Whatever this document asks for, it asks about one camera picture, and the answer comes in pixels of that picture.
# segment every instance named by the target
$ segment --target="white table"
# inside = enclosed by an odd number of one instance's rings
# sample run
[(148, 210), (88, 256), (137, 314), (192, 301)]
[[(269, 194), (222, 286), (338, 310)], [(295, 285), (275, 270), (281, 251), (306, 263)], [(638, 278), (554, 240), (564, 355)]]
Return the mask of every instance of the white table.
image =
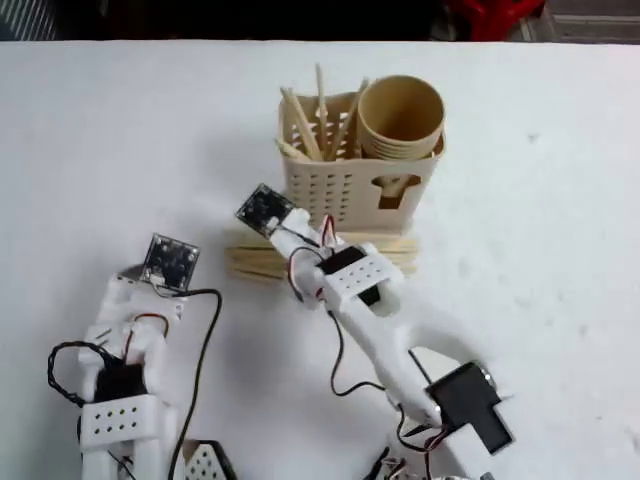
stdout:
[[(364, 475), (383, 396), (333, 397), (332, 323), (222, 256), (245, 196), (282, 186), (278, 87), (313, 92), (315, 61), (328, 93), (407, 73), (445, 99), (411, 281), (508, 366), (525, 429), (496, 480), (637, 478), (640, 48), (281, 42), (0, 44), (0, 477), (79, 478), (78, 411), (46, 358), (154, 231), (201, 246), (192, 286), (225, 294), (190, 436), (221, 440), (242, 479)], [(183, 409), (211, 308), (192, 301), (170, 341)], [(348, 339), (340, 385), (371, 375)]]

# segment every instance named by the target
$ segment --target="wooden skewer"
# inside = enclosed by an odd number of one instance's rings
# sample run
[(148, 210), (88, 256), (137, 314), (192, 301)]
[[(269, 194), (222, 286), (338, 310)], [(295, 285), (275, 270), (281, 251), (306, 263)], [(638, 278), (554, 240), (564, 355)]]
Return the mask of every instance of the wooden skewer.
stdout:
[(344, 137), (347, 135), (347, 132), (349, 131), (349, 125), (351, 125), (351, 121), (353, 120), (353, 114), (355, 113), (356, 108), (358, 107), (358, 101), (360, 100), (360, 96), (362, 95), (362, 92), (364, 92), (364, 89), (367, 88), (368, 85), (369, 85), (369, 79), (365, 78), (364, 80), (362, 80), (362, 83), (360, 84), (360, 90), (358, 90), (358, 93), (353, 97), (353, 101), (351, 102), (351, 106), (349, 107), (349, 113), (347, 114), (347, 118), (344, 119), (344, 123), (342, 124), (342, 127), (340, 127), (340, 130), (338, 131), (338, 134), (335, 136), (335, 140), (331, 145), (331, 153), (327, 157), (328, 162), (335, 161), (336, 155), (338, 154), (338, 150), (340, 149), (340, 144), (342, 143), (342, 141), (344, 140)]
[(302, 137), (302, 143), (304, 143), (304, 147), (307, 149), (309, 158), (316, 162), (322, 162), (324, 159), (322, 158), (322, 153), (320, 153), (320, 147), (318, 147), (318, 142), (316, 142), (316, 139), (313, 136), (313, 132), (311, 131), (311, 127), (307, 121), (307, 116), (302, 109), (302, 105), (300, 105), (300, 102), (298, 101), (298, 97), (293, 94), (293, 90), (291, 88), (281, 88), (280, 92), (282, 93), (282, 97), (285, 102), (287, 102), (293, 109), (293, 116), (296, 120), (296, 125), (298, 125), (298, 130)]
[(327, 159), (327, 105), (324, 101), (324, 80), (322, 67), (316, 63), (316, 83), (318, 84), (318, 120), (320, 122), (320, 150)]
[(312, 160), (307, 157), (304, 153), (298, 150), (296, 147), (291, 145), (290, 143), (283, 142), (279, 138), (274, 139), (276, 145), (280, 149), (280, 152), (287, 157), (295, 158), (296, 160), (302, 160), (303, 162), (311, 162)]

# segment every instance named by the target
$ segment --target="beige pencil holder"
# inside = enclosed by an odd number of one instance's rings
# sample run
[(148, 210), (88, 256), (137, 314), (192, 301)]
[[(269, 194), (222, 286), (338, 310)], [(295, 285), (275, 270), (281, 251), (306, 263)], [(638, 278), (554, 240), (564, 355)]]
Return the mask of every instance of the beige pencil holder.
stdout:
[[(326, 97), (329, 142), (347, 117), (355, 95), (349, 92)], [(298, 96), (298, 100), (317, 138), (318, 97)], [(280, 103), (279, 120), (280, 140), (305, 152), (294, 114), (284, 102)], [(356, 123), (354, 120), (349, 125), (335, 162), (314, 162), (283, 154), (285, 195), (309, 211), (314, 226), (329, 213), (340, 231), (402, 232), (410, 226), (413, 212), (445, 150), (444, 133), (425, 158), (402, 162), (363, 159)], [(392, 177), (397, 177), (400, 188), (388, 184)]]

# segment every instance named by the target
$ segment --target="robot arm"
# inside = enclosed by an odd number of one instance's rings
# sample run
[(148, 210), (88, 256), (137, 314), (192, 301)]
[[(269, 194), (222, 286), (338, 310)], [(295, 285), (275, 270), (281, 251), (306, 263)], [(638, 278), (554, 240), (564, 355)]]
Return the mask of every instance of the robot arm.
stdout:
[[(490, 357), (464, 333), (463, 325), (424, 302), (373, 245), (347, 245), (335, 235), (327, 241), (329, 218), (314, 230), (305, 210), (265, 185), (237, 217), (287, 258), (296, 296), (309, 307), (324, 303), (356, 340), (402, 418), (406, 413), (423, 430), (447, 432), (438, 440), (440, 457), (449, 457), (446, 473), (479, 477), (488, 472), (493, 456), (514, 441), (505, 426), (508, 402), (487, 373)], [(414, 347), (440, 353), (460, 367), (425, 388), (410, 374)], [(424, 476), (422, 455), (403, 451), (395, 439), (392, 443), (399, 447), (403, 468)]]
[[(180, 325), (186, 297), (217, 292), (187, 290), (197, 256), (196, 247), (155, 234), (144, 265), (110, 279), (84, 341), (64, 342), (52, 351), (50, 385), (82, 407), (78, 436), (84, 480), (184, 480), (196, 466), (198, 478), (236, 478), (214, 441), (193, 442), (185, 465), (178, 411), (165, 395), (166, 337)], [(158, 288), (173, 292), (154, 291)], [(220, 308), (218, 303), (210, 331)], [(55, 381), (55, 355), (66, 347), (85, 347), (78, 354), (79, 396)]]

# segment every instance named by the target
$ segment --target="paper cup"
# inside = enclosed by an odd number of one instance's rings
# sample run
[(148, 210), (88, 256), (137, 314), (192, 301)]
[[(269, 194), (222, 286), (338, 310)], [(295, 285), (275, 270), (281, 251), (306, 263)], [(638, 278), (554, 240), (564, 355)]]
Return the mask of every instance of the paper cup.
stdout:
[(381, 78), (358, 102), (358, 140), (367, 153), (379, 158), (423, 158), (435, 148), (443, 127), (442, 98), (419, 78)]

